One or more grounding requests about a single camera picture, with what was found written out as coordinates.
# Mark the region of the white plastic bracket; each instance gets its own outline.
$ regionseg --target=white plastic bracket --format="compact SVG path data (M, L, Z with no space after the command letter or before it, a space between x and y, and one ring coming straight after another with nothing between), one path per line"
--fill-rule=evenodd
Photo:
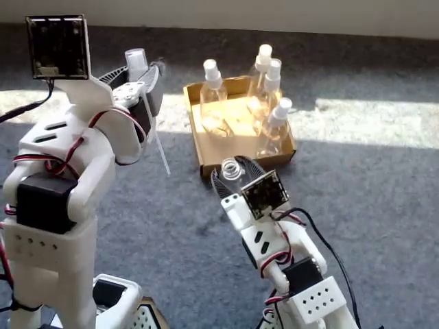
M291 297L291 300L295 313L305 324L312 324L346 305L346 299L333 276Z

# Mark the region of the gray carpet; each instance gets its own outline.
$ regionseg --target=gray carpet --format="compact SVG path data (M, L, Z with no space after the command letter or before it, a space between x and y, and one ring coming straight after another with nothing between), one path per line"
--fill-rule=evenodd
M23 27L0 26L0 40L1 111L43 97L43 84L30 76ZM167 178L155 145L117 171L99 207L96 273L137 281L173 328L257 324L269 286L198 176L181 93L202 79L205 58L216 58L225 77L241 75L269 42L296 107L298 153L281 178L344 259L363 328L436 327L439 42L109 27L90 28L90 42L96 76L122 65L131 47L167 62L158 130L172 171ZM63 102L56 93L34 114L1 125L0 180L30 123ZM310 234L344 288L335 260ZM1 296L7 303L6 288Z

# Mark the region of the white spray nozzle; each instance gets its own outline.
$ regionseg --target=white spray nozzle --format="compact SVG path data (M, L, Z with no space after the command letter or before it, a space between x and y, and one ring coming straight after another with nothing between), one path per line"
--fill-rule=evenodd
M277 107L273 109L273 117L279 120L286 120L288 118L288 111L291 109L292 106L293 102L291 101L291 99L282 97Z
M259 47L259 53L254 63L259 72L267 72L270 61L272 60L272 52L273 48L270 45L261 45Z
M267 74L265 74L264 88L267 92L276 91L281 86L282 62L278 59L270 61Z
M222 78L216 60L205 60L203 67L206 73L206 81L209 82L212 88L219 88L222 84Z
M207 81L216 81L221 79L221 72L218 71L217 62L215 60L206 60L203 64Z
M280 80L281 79L281 68L282 62L278 59L273 59L270 61L270 67L268 68L267 78L270 80Z
M273 48L270 45L261 45L259 47L259 53L256 57L256 63L258 65L269 66L272 60Z
M136 48L127 50L125 52L125 58L130 82L139 80L139 78L148 71L148 62L144 49Z
M283 97L277 107L273 109L268 117L268 124L271 127L280 127L288 120L288 111L293 106L291 99Z

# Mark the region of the white robot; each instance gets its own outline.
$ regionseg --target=white robot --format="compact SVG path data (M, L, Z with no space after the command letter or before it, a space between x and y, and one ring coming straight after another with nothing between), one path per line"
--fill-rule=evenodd
M306 211L288 209L288 195L276 171L266 173L256 162L242 156L225 162L227 165L222 169L228 172L212 172L213 188L234 229L240 233L252 264L262 278L274 285L273 293L265 301L267 308L259 328L361 329L355 297L354 320L334 277L324 278L327 263L309 238L306 224L294 212L305 215L333 252L332 247ZM340 266L348 280L343 264ZM352 296L350 282L348 287Z
M13 287L10 328L159 328L152 308L141 305L138 284L93 276L96 207L116 165L136 162L156 137L160 69L133 49L126 52L128 68L99 80L91 75L82 15L26 21L34 78L47 80L50 93L55 84L71 104L21 139L3 185L11 270L3 248L1 255ZM57 312L50 325L40 322L42 305Z

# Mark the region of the cardboard box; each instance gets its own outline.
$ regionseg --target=cardboard box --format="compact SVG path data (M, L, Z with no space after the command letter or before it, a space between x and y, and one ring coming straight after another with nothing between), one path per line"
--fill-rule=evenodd
M228 91L226 108L232 108L240 122L237 124L235 121L228 120L233 136L227 138L208 134L201 125L200 89L202 83L190 84L183 88L193 141L200 163L200 175L203 177L209 177L214 168L220 168L223 159L233 156L254 158L257 150L259 139L251 128L252 117L245 104L248 78L245 76L232 77L225 79L224 84ZM289 129L289 137L284 141L282 148L282 154L259 158L257 162L266 169L290 162L296 153L291 129Z

